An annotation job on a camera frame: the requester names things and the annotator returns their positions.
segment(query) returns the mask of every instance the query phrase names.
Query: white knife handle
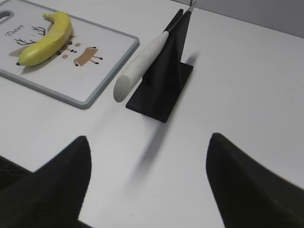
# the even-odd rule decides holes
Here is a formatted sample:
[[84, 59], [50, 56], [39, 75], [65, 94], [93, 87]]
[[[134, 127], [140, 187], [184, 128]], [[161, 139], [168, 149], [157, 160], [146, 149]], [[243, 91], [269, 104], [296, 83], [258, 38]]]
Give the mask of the white knife handle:
[[133, 87], [142, 78], [144, 73], [149, 69], [151, 64], [157, 58], [165, 45], [169, 33], [164, 31], [152, 43], [150, 43], [144, 50], [142, 50], [117, 79], [114, 86], [114, 99], [116, 102], [122, 102]]

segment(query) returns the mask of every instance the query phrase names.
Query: cutting board handle hole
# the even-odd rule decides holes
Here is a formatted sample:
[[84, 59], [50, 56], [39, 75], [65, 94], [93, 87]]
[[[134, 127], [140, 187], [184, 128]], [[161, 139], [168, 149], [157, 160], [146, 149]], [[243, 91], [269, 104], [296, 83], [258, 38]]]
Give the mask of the cutting board handle hole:
[[9, 20], [13, 16], [14, 16], [14, 13], [10, 10], [0, 11], [0, 24]]

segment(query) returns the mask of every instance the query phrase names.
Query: deer illustration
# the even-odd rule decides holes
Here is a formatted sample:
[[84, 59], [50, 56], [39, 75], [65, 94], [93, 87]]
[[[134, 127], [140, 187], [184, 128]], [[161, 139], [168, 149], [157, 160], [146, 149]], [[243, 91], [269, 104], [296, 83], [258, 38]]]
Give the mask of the deer illustration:
[[[51, 24], [48, 27], [48, 32], [50, 31], [50, 29], [52, 28], [53, 24]], [[46, 30], [43, 27], [33, 27], [31, 26], [33, 30], [36, 30], [38, 32], [39, 35], [45, 36], [46, 34]], [[75, 36], [72, 34], [70, 37], [70, 40], [56, 53], [57, 55], [61, 55], [61, 53], [63, 53], [64, 51], [70, 51], [71, 53], [77, 53], [76, 50], [69, 48], [69, 45], [72, 45], [73, 42], [73, 38]], [[13, 56], [13, 57], [19, 57], [19, 55], [21, 54], [21, 52], [26, 49], [29, 45], [37, 43], [37, 41], [33, 41], [33, 40], [23, 40], [23, 39], [14, 39], [16, 41], [17, 44], [22, 45], [23, 47], [11, 52], [9, 54], [9, 56]], [[80, 43], [76, 43], [75, 47], [79, 47], [81, 44]], [[97, 53], [98, 49], [96, 47], [87, 47], [84, 52], [77, 58], [75, 58], [74, 61], [74, 65], [77, 66], [83, 66], [84, 64], [86, 64], [87, 62], [92, 62], [95, 64], [99, 64], [99, 62], [93, 61], [92, 58], [96, 58], [96, 59], [100, 59], [103, 60], [103, 58], [95, 56], [95, 54]], [[64, 54], [62, 56], [63, 59], [68, 58], [68, 54]]]

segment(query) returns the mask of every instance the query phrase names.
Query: kitchen knife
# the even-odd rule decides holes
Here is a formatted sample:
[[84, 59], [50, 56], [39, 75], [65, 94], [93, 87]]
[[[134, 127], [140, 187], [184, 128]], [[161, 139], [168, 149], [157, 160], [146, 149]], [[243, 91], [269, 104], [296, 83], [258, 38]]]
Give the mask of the kitchen knife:
[[[196, 1], [186, 11], [193, 10]], [[154, 41], [152, 41], [144, 50], [142, 50], [132, 61], [132, 63], [125, 69], [122, 75], [117, 79], [114, 86], [114, 100], [122, 102], [134, 86], [139, 82], [144, 73], [149, 69], [151, 64], [160, 54], [163, 46], [165, 45], [169, 33], [174, 26], [179, 22], [182, 16], [171, 26], [169, 25], [163, 33], [161, 33]]]

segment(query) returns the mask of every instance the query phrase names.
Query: deer text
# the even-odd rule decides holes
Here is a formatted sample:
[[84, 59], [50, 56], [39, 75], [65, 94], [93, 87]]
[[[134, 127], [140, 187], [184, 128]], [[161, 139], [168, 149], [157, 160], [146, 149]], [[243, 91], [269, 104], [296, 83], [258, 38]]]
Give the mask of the deer text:
[[18, 32], [21, 28], [23, 28], [24, 26], [23, 25], [20, 25], [18, 26], [17, 28], [15, 28], [13, 31], [9, 31], [7, 33], [5, 33], [6, 36], [11, 36], [13, 35], [14, 33]]

